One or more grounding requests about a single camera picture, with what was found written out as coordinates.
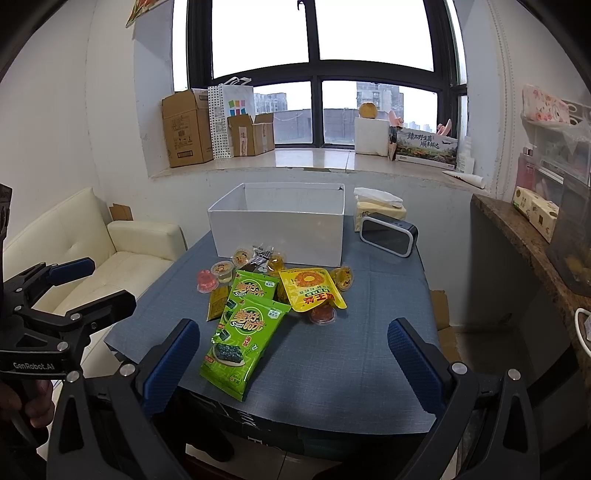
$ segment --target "sky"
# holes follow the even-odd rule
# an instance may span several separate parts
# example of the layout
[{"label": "sky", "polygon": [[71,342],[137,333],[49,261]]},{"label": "sky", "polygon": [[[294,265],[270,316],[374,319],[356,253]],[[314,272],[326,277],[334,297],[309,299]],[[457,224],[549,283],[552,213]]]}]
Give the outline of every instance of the sky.
[{"label": "sky", "polygon": [[[175,90],[187,87],[186,4],[187,0],[174,3]],[[296,4],[296,0],[213,0],[214,77],[307,62],[306,14],[304,6],[298,11]],[[323,60],[372,60],[433,70],[423,0],[316,0],[316,15]],[[355,82],[323,82],[323,106],[357,108],[356,91]],[[289,109],[311,107],[309,82],[256,87],[255,92],[285,92]],[[437,95],[408,87],[400,87],[400,92],[404,121],[434,128]]]}]

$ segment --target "window sill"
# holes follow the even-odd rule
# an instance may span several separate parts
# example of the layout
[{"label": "window sill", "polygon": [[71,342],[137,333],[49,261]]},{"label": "window sill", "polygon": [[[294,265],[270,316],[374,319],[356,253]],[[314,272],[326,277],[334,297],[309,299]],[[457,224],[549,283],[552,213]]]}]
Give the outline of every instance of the window sill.
[{"label": "window sill", "polygon": [[297,168],[308,171],[333,171],[335,173],[374,172],[392,176],[415,177],[436,181],[450,187],[483,193],[461,180],[442,173],[439,168],[403,161],[389,161],[377,155],[362,155],[352,150],[329,148],[277,148],[256,157],[225,158],[200,165],[167,168],[152,179],[188,175],[220,170],[259,168]]}]

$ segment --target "window frame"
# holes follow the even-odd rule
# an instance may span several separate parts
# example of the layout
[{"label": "window frame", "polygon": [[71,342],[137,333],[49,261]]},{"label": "window frame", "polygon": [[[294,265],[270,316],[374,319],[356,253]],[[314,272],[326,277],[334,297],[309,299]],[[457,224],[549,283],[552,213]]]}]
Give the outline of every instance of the window frame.
[{"label": "window frame", "polygon": [[275,65],[213,77],[213,0],[189,0],[187,6],[187,68],[191,88],[219,85],[231,77],[251,78],[250,85],[310,82],[312,100],[312,143],[278,144],[277,147],[352,148],[324,141],[322,81],[351,80],[411,87],[437,94],[437,122],[452,119],[451,136],[457,138],[460,97],[467,95],[459,85],[456,43],[445,0],[423,0],[433,52],[433,71],[364,60],[321,60],[316,19],[316,0],[293,0],[306,11],[308,62]]}]

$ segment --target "window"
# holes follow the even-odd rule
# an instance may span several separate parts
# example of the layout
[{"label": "window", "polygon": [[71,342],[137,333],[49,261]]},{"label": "window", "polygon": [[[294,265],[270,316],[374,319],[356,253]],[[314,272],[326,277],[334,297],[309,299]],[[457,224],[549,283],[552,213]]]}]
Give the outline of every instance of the window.
[{"label": "window", "polygon": [[[175,88],[187,65],[193,88],[251,78],[256,112],[275,113],[278,145],[352,145],[364,102],[378,107],[379,118],[393,109],[410,128],[435,131],[451,118],[453,136],[465,131],[466,66],[453,0],[186,3],[174,8],[173,63],[182,58],[175,48],[187,56],[173,65]],[[176,36],[185,23],[183,43]]]},{"label": "window", "polygon": [[276,144],[312,143],[310,82],[255,87],[255,113],[273,112]]},{"label": "window", "polygon": [[295,2],[213,0],[213,76],[307,62],[306,13]]},{"label": "window", "polygon": [[382,61],[433,71],[423,0],[316,0],[316,16],[321,60]]},{"label": "window", "polygon": [[437,94],[416,88],[371,82],[322,82],[324,140],[328,144],[353,145],[355,117],[362,103],[373,102],[377,118],[387,120],[394,110],[409,128],[437,129]]}]

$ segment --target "snack bag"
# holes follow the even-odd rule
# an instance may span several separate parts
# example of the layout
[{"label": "snack bag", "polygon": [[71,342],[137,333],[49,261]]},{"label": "snack bag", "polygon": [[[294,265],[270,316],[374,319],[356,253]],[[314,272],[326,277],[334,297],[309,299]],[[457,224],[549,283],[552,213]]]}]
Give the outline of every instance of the snack bag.
[{"label": "snack bag", "polygon": [[216,333],[212,337],[212,342],[215,343],[219,340],[221,328],[230,319],[238,303],[244,298],[244,295],[250,294],[272,300],[275,296],[278,283],[278,278],[267,277],[260,273],[236,270],[236,278],[234,278],[234,282],[232,283],[230,296],[223,309],[222,318],[220,318]]},{"label": "snack bag", "polygon": [[218,287],[209,294],[209,307],[207,309],[208,322],[222,316],[226,303],[228,302],[229,294],[230,287],[228,285]]},{"label": "snack bag", "polygon": [[297,312],[307,312],[326,300],[333,307],[347,308],[339,289],[324,268],[292,268],[280,271],[279,275],[291,307]]},{"label": "snack bag", "polygon": [[222,328],[220,341],[205,356],[200,375],[231,397],[242,401],[246,382],[289,305],[245,295]]}]

